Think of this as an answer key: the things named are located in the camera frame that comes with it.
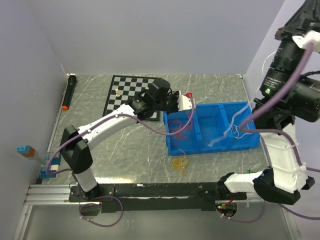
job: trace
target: white chess piece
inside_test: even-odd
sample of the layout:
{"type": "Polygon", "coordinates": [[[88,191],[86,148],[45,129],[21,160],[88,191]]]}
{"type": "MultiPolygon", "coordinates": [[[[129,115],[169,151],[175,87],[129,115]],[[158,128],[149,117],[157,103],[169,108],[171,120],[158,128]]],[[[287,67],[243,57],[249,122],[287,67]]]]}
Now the white chess piece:
{"type": "Polygon", "coordinates": [[[115,96],[116,96],[117,98],[121,96],[118,88],[115,90],[115,96]]]}

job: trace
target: blue block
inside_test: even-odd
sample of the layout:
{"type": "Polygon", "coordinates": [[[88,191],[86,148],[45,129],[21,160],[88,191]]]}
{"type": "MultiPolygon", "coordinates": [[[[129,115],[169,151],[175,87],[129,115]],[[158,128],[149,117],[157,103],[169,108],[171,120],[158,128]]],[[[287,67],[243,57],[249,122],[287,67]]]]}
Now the blue block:
{"type": "MultiPolygon", "coordinates": [[[[49,159],[50,159],[50,157],[52,156],[52,154],[54,154],[54,153],[53,153],[53,152],[47,152],[47,153],[45,154],[45,156],[44,156],[44,160],[45,160],[46,162],[48,162],[49,159]]],[[[61,154],[58,153],[58,154],[54,157],[51,165],[60,165],[60,163],[61,163],[61,154]]]]}
{"type": "MultiPolygon", "coordinates": [[[[231,130],[225,138],[217,141],[213,146],[208,144],[224,135],[224,131],[230,125],[233,115],[246,106],[248,102],[223,102],[210,104],[197,104],[193,121],[186,130],[174,136],[167,136],[165,143],[168,147],[168,155],[183,155],[180,150],[186,154],[216,153],[224,151],[246,150],[255,148],[260,143],[260,134],[239,133],[235,136],[231,130]]],[[[251,115],[251,109],[248,107],[235,120],[234,125],[240,123],[251,115]]],[[[181,129],[188,121],[186,111],[175,112],[171,114],[163,113],[163,121],[167,133],[173,133],[181,129]]],[[[254,122],[250,122],[247,129],[255,129],[254,122]]]]}
{"type": "Polygon", "coordinates": [[[40,172],[40,178],[41,179],[51,179],[51,178],[55,178],[57,175],[48,175],[46,174],[46,167],[42,167],[41,168],[41,172],[40,172]]]}
{"type": "Polygon", "coordinates": [[[16,148],[16,151],[19,154],[28,154],[30,152],[30,146],[29,145],[18,146],[16,148]]]}

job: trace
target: cable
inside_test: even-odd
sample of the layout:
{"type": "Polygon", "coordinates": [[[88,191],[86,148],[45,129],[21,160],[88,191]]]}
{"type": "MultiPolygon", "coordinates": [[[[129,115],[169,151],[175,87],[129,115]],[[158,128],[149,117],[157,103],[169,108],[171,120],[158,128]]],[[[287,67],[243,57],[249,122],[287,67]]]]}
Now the cable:
{"type": "Polygon", "coordinates": [[[230,203],[232,203],[235,199],[236,199],[236,195],[233,195],[232,199],[231,199],[229,202],[223,203],[223,204],[221,204],[221,206],[228,206],[228,205],[229,205],[230,203]]]}
{"type": "Polygon", "coordinates": [[[318,74],[320,74],[320,71],[308,71],[308,72],[302,74],[301,77],[308,77],[310,75],[318,75],[318,74]]]}
{"type": "Polygon", "coordinates": [[[70,185],[73,184],[73,183],[76,183],[76,182],[77,182],[77,181],[72,181],[72,182],[69,183],[69,189],[70,189],[70,191],[71,191],[70,185]]]}
{"type": "Polygon", "coordinates": [[[104,225],[104,224],[100,224],[100,223],[97,223],[97,222],[95,222],[95,221],[92,221],[92,220],[86,218],[85,216],[83,216],[83,215],[81,214],[81,209],[84,208],[84,207],[86,207],[86,206],[98,206],[98,207],[99,207],[100,205],[99,205],[99,204],[96,204],[96,203],[87,203],[87,204],[84,204],[84,205],[82,205],[81,207],[79,207],[80,219],[84,219],[84,220],[86,220],[87,222],[89,222],[89,223],[91,223],[91,224],[94,224],[94,225],[96,225],[96,226],[99,226],[99,227],[103,227],[103,228],[112,227],[112,226],[116,225],[116,224],[122,219],[122,217],[123,217],[123,215],[124,215],[124,205],[122,204],[122,202],[120,201],[120,199],[117,198],[117,197],[115,197],[115,196],[98,196],[98,197],[93,198],[92,200],[101,200],[101,199],[115,199],[115,200],[117,200],[117,201],[119,202],[120,207],[121,207],[121,214],[120,214],[120,216],[119,216],[119,218],[118,218],[117,221],[115,221],[115,222],[112,223],[112,224],[104,225]]]}
{"type": "Polygon", "coordinates": [[[308,167],[308,166],[307,166],[306,169],[307,169],[308,171],[320,173],[320,169],[317,169],[317,168],[313,168],[313,167],[308,167]]]}
{"type": "Polygon", "coordinates": [[[244,133],[244,134],[242,134],[241,136],[240,136],[240,132],[239,132],[239,130],[238,130],[238,126],[236,126],[236,125],[232,125],[232,130],[235,128],[235,132],[233,132],[233,131],[231,131],[232,132],[232,136],[233,136],[233,138],[235,138],[235,139],[242,139],[245,135],[252,135],[253,133],[244,133]]]}
{"type": "Polygon", "coordinates": [[[119,113],[119,114],[114,114],[114,115],[111,115],[111,116],[108,116],[104,119],[102,119],[100,122],[96,123],[95,125],[93,125],[92,127],[90,127],[89,129],[85,130],[84,132],[82,133],[79,133],[78,135],[70,138],[68,141],[66,141],[65,143],[63,143],[54,153],[53,155],[50,157],[49,161],[47,162],[46,166],[45,166],[45,172],[46,174],[48,175],[56,175],[56,174],[59,174],[59,173],[62,173],[62,172],[65,172],[65,171],[72,171],[70,168],[65,168],[65,169],[62,169],[60,171],[56,171],[56,172],[50,172],[50,167],[51,167],[51,164],[52,164],[52,161],[54,160],[54,157],[63,149],[65,148],[68,144],[72,143],[73,141],[75,141],[76,139],[78,138],[81,138],[82,136],[84,136],[85,134],[89,133],[90,131],[94,130],[95,128],[99,127],[101,124],[109,121],[110,119],[113,119],[113,118],[117,118],[117,117],[128,117],[128,118],[131,118],[135,121],[137,121],[138,123],[142,124],[143,126],[145,126],[147,129],[157,133],[157,134],[160,134],[160,135],[164,135],[164,136],[174,136],[178,133],[181,133],[185,128],[187,128],[189,126],[189,124],[192,122],[192,119],[194,117],[194,114],[195,114],[195,111],[196,111],[196,106],[195,106],[195,103],[194,103],[194,100],[193,100],[193,97],[190,96],[190,100],[191,100],[191,106],[192,106],[192,112],[191,112],[191,115],[190,115],[190,118],[188,119],[188,121],[186,122],[186,124],[178,131],[176,132],[171,132],[171,133],[167,133],[167,132],[161,132],[161,131],[158,131],[156,129],[154,129],[153,127],[147,125],[145,122],[143,122],[142,120],[140,120],[139,118],[137,118],[136,116],[132,116],[132,115],[129,115],[129,114],[125,114],[125,113],[119,113]]]}
{"type": "MultiPolygon", "coordinates": [[[[283,85],[283,87],[272,97],[270,100],[268,100],[262,107],[258,108],[255,112],[252,113],[252,115],[248,116],[241,124],[240,124],[240,131],[244,133],[275,133],[285,136],[290,144],[293,146],[295,145],[295,141],[291,138],[289,134],[282,130],[278,129],[245,129],[245,126],[250,123],[251,121],[254,121],[255,119],[259,118],[262,114],[267,112],[270,108],[272,108],[281,98],[283,98],[287,92],[291,89],[291,87],[299,80],[301,72],[305,68],[311,54],[313,52],[313,44],[309,43],[306,50],[303,53],[303,56],[290,76],[289,80],[283,85]]],[[[301,166],[303,165],[299,152],[297,149],[297,146],[293,147],[293,151],[296,157],[296,160],[298,164],[301,166]]]]}
{"type": "Polygon", "coordinates": [[[256,221],[259,221],[264,216],[264,214],[266,212],[266,208],[267,208],[266,201],[263,201],[262,212],[259,214],[259,216],[257,216],[255,219],[252,219],[252,220],[241,220],[241,219],[231,218],[231,217],[225,216],[220,211],[218,211],[218,212],[221,214],[221,216],[220,216],[221,218],[228,219],[230,221],[234,221],[234,222],[238,222],[238,223],[251,224],[256,221]]]}
{"type": "Polygon", "coordinates": [[[243,108],[241,108],[238,112],[236,112],[236,113],[232,116],[230,125],[229,125],[229,127],[223,132],[223,135],[220,136],[220,137],[217,137],[217,138],[215,138],[215,139],[213,139],[213,140],[211,140],[211,142],[208,144],[209,147],[212,147],[214,144],[216,144],[217,142],[222,141],[223,139],[225,139],[225,138],[227,137],[228,132],[230,132],[230,130],[233,128],[232,126],[234,125],[236,116],[238,116],[239,114],[243,113],[248,107],[250,107],[250,104],[254,102],[255,97],[256,97],[259,89],[260,89],[260,86],[255,90],[254,95],[253,95],[253,98],[252,98],[243,108]]]}
{"type": "Polygon", "coordinates": [[[320,220],[320,217],[317,217],[317,216],[305,216],[305,215],[302,215],[300,213],[297,213],[295,211],[292,211],[291,209],[287,208],[286,206],[282,205],[282,204],[279,204],[283,209],[287,210],[289,213],[299,217],[299,218],[303,218],[303,219],[308,219],[308,220],[320,220]]]}
{"type": "Polygon", "coordinates": [[[266,64],[266,61],[268,60],[268,58],[270,58],[273,54],[275,54],[277,51],[274,51],[273,53],[271,53],[269,56],[267,56],[266,58],[265,58],[265,60],[264,60],[264,62],[263,62],[263,64],[262,64],[262,69],[261,69],[261,71],[262,71],[262,76],[265,76],[265,71],[264,71],[264,67],[265,67],[265,64],[266,64]]]}
{"type": "MultiPolygon", "coordinates": [[[[186,112],[186,116],[189,119],[191,117],[191,111],[187,111],[186,112]]],[[[190,142],[190,138],[189,138],[190,133],[191,133],[190,130],[193,129],[193,125],[194,125],[193,121],[191,121],[190,124],[185,128],[184,131],[174,135],[173,136],[174,139],[171,140],[172,143],[174,145],[178,145],[179,144],[179,142],[174,141],[175,139],[178,139],[179,141],[188,141],[188,142],[190,142]]],[[[182,123],[182,121],[180,119],[171,119],[168,122],[169,132],[176,132],[176,131],[180,130],[182,128],[182,126],[183,126],[183,123],[182,123]]]]}

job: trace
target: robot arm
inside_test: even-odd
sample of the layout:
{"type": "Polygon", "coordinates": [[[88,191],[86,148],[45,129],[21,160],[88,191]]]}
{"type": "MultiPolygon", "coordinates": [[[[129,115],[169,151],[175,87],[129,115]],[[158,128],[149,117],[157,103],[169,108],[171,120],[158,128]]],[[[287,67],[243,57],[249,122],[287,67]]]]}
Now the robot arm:
{"type": "Polygon", "coordinates": [[[81,135],[61,150],[84,194],[90,199],[96,196],[99,185],[91,170],[91,151],[103,140],[116,132],[143,121],[155,111],[174,113],[190,110],[189,97],[180,91],[172,91],[164,79],[157,79],[138,95],[129,99],[114,112],[79,128],[70,125],[64,129],[61,145],[81,135]]]}
{"type": "MultiPolygon", "coordinates": [[[[308,44],[320,52],[320,3],[306,0],[292,18],[279,28],[275,39],[281,44],[260,86],[263,99],[255,99],[253,111],[266,104],[289,80],[308,44]]],[[[270,164],[263,172],[230,174],[224,180],[226,191],[231,193],[257,193],[268,202],[293,205],[299,190],[307,190],[314,183],[307,176],[305,163],[297,159],[293,146],[297,146],[295,117],[315,122],[320,117],[320,83],[301,75],[289,92],[271,109],[254,120],[267,147],[270,164]],[[293,142],[283,135],[289,135],[293,142]]]]}

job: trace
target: white bracket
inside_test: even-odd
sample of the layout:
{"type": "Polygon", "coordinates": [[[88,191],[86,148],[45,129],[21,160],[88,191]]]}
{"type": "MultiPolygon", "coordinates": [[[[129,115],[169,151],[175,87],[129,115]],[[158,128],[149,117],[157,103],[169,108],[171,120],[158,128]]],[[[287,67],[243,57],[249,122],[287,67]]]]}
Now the white bracket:
{"type": "Polygon", "coordinates": [[[312,50],[320,53],[320,32],[308,31],[304,36],[292,36],[293,41],[301,49],[306,49],[309,43],[313,44],[312,50]]]}
{"type": "MultiPolygon", "coordinates": [[[[194,107],[196,107],[196,101],[194,99],[193,99],[193,104],[194,104],[194,107]]],[[[179,109],[179,112],[192,109],[191,99],[185,95],[181,95],[180,92],[178,97],[178,109],[179,109]]]]}

